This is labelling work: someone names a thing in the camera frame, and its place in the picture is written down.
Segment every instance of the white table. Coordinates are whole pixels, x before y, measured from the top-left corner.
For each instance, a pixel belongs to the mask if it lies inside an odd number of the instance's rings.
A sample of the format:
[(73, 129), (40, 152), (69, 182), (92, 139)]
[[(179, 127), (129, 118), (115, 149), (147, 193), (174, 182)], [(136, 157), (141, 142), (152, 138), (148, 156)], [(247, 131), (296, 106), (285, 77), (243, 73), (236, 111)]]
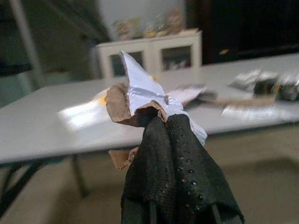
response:
[[(255, 59), (234, 63), (203, 66), (198, 75), (186, 71), (180, 74), (165, 74), (159, 79), (165, 91), (179, 84), (206, 83), (223, 97), (248, 97), (248, 94), (227, 87), (241, 72), (262, 68), (279, 73), (296, 69), (299, 54)], [(0, 164), (81, 154), (112, 148), (136, 146), (142, 140), (143, 128), (106, 124), (110, 132), (94, 126), (78, 133), (70, 133), (57, 117), (57, 112), (84, 103), (112, 83), (103, 80), (44, 87), (0, 109)], [(298, 103), (276, 103), (275, 107), (299, 112)], [(283, 120), (238, 120), (221, 115), (222, 109), (197, 107), (190, 116), (208, 134), (227, 133), (256, 127), (283, 124)]]

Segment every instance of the beige floor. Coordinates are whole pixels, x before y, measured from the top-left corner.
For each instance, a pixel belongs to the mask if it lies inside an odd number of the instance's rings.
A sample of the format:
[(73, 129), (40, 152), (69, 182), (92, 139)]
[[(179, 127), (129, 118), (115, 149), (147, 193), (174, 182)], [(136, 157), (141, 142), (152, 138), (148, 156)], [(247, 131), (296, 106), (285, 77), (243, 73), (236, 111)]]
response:
[[(210, 138), (206, 149), (223, 169), (248, 224), (299, 223), (299, 127)], [(90, 190), (78, 194), (70, 160), (41, 169), (1, 224), (117, 224), (126, 171), (107, 154), (80, 158)]]

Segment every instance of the textured fabric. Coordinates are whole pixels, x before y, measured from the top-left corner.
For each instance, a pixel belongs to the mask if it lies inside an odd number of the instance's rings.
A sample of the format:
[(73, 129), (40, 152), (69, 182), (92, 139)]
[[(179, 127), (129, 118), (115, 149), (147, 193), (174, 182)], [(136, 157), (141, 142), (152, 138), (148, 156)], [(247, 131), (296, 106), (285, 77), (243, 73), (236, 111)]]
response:
[(145, 128), (142, 143), (126, 175), (121, 200), (130, 199), (146, 205), (154, 201), (164, 221), (173, 223), (176, 182), (165, 123), (155, 117)]
[(183, 114), (173, 115), (168, 118), (166, 125), (176, 171), (177, 223), (188, 223), (188, 220), (212, 204), (217, 204), (219, 209), (232, 211), (231, 217), (226, 215), (222, 218), (229, 219), (238, 214), (242, 219), (220, 167), (191, 131), (189, 118)]

